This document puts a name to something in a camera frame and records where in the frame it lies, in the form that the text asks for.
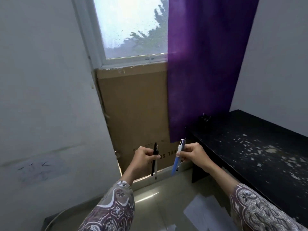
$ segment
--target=cardboard box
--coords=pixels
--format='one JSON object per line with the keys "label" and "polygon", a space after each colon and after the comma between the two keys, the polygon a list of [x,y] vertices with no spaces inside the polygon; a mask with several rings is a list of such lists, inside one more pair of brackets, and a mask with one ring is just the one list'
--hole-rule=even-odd
{"label": "cardboard box", "polygon": [[[156,63],[96,71],[113,147],[122,172],[139,146],[157,142],[163,158],[158,169],[173,165],[178,143],[170,143],[167,64]],[[142,176],[151,173],[151,164]]]}

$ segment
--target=purple curtain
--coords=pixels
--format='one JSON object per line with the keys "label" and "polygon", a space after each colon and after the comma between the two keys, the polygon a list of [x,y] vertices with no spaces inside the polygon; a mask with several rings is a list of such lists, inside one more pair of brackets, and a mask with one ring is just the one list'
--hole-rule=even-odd
{"label": "purple curtain", "polygon": [[259,0],[169,0],[171,142],[205,113],[228,112]]}

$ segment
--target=patterned sleeve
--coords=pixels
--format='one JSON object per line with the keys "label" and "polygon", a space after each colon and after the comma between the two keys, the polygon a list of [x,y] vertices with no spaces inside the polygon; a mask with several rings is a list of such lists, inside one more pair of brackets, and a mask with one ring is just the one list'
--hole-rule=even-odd
{"label": "patterned sleeve", "polygon": [[231,217],[240,230],[308,231],[244,184],[236,186],[230,202]]}
{"label": "patterned sleeve", "polygon": [[117,181],[86,217],[78,231],[128,231],[134,211],[131,187],[125,181]]}

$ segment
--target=tile floor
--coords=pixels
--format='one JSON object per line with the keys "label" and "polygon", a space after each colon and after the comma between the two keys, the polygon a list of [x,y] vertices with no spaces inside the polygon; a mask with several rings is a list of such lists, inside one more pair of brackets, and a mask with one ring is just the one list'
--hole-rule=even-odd
{"label": "tile floor", "polygon": [[[221,207],[230,210],[229,198],[211,176],[195,183],[191,178],[192,169],[134,191],[135,217],[130,231],[197,231],[183,211],[198,193],[214,195]],[[76,230],[89,212],[57,223],[52,230]]]}

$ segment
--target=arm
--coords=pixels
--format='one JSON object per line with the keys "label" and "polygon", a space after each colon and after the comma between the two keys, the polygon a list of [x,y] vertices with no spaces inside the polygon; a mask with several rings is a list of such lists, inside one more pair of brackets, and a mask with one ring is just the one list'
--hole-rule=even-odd
{"label": "arm", "polygon": [[231,217],[240,230],[308,230],[254,190],[240,184],[223,171],[209,158],[200,144],[187,144],[184,151],[177,155],[184,160],[192,160],[215,179],[230,198]]}
{"label": "arm", "polygon": [[153,149],[139,147],[120,180],[104,195],[78,231],[129,230],[135,211],[131,185],[150,161],[158,159],[160,155],[153,155]]}

